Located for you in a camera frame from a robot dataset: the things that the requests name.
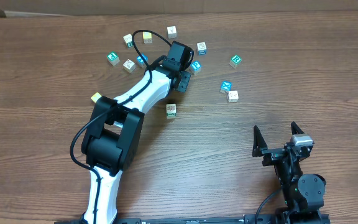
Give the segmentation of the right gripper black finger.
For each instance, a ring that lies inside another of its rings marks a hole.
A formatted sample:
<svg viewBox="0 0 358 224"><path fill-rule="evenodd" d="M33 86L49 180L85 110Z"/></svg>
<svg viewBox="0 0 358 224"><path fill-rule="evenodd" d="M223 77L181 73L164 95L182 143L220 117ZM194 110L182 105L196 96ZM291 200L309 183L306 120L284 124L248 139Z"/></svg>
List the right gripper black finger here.
<svg viewBox="0 0 358 224"><path fill-rule="evenodd" d="M292 121L290 125L291 125L292 135L304 134L304 132L301 130L301 128L294 121Z"/></svg>
<svg viewBox="0 0 358 224"><path fill-rule="evenodd" d="M268 149L267 144L257 125L255 125L253 128L253 134L254 134L254 144L252 148L252 156L261 157L263 156L262 152Z"/></svg>

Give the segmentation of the blue P block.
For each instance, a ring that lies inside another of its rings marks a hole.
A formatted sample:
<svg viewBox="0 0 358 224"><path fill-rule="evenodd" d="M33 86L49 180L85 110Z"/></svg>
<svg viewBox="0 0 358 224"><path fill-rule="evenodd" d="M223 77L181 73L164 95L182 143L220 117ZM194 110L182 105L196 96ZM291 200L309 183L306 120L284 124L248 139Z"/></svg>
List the blue P block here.
<svg viewBox="0 0 358 224"><path fill-rule="evenodd" d="M191 65L191 72L194 75L197 75L202 70L202 65L199 63L199 61L194 61Z"/></svg>

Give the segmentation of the blue sided block picture top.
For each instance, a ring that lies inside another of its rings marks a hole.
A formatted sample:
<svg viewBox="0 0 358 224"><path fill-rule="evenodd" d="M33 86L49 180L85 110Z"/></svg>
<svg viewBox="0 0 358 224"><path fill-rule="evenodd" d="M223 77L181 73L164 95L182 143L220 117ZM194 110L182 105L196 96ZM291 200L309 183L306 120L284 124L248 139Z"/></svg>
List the blue sided block picture top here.
<svg viewBox="0 0 358 224"><path fill-rule="evenodd" d="M205 42L197 43L197 53L198 55L204 55L207 53L207 47Z"/></svg>

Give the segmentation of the green 4 block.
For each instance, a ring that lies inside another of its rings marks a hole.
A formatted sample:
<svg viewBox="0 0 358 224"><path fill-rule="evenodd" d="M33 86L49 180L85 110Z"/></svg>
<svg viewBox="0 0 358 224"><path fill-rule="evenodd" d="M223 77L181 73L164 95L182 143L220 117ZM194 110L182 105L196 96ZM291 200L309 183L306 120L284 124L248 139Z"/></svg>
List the green 4 block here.
<svg viewBox="0 0 358 224"><path fill-rule="evenodd" d="M177 116L176 104L166 104L166 117L167 119L173 119Z"/></svg>

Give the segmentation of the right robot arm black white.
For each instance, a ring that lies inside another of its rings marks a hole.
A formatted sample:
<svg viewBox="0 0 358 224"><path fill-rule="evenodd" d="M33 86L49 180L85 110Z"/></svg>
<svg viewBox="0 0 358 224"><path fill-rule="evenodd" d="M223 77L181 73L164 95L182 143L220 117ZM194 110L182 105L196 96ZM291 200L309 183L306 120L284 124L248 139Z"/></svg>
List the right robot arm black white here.
<svg viewBox="0 0 358 224"><path fill-rule="evenodd" d="M283 147L269 149L258 126L254 126L254 144L252 155L262 157L263 166L274 166L280 188L270 194L258 207L254 222L261 219L264 205L278 193L283 194L285 207L276 209L273 215L265 219L269 223L325 224L330 223L328 215L323 215L326 180L318 174L304 174L300 162L308 158L314 146L310 135L299 126L291 123L292 136Z"/></svg>

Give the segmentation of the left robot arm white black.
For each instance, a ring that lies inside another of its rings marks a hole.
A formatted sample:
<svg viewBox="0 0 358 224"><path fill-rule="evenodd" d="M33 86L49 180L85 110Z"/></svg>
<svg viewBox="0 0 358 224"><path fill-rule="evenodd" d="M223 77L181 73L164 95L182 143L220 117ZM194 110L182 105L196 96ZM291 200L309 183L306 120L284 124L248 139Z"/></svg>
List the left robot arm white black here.
<svg viewBox="0 0 358 224"><path fill-rule="evenodd" d="M129 91L96 100L81 144L91 168L91 187L80 223L114 222L120 179L136 154L144 116L172 90L186 91L191 77L186 68L193 56L192 48L174 41L168 54L150 64Z"/></svg>

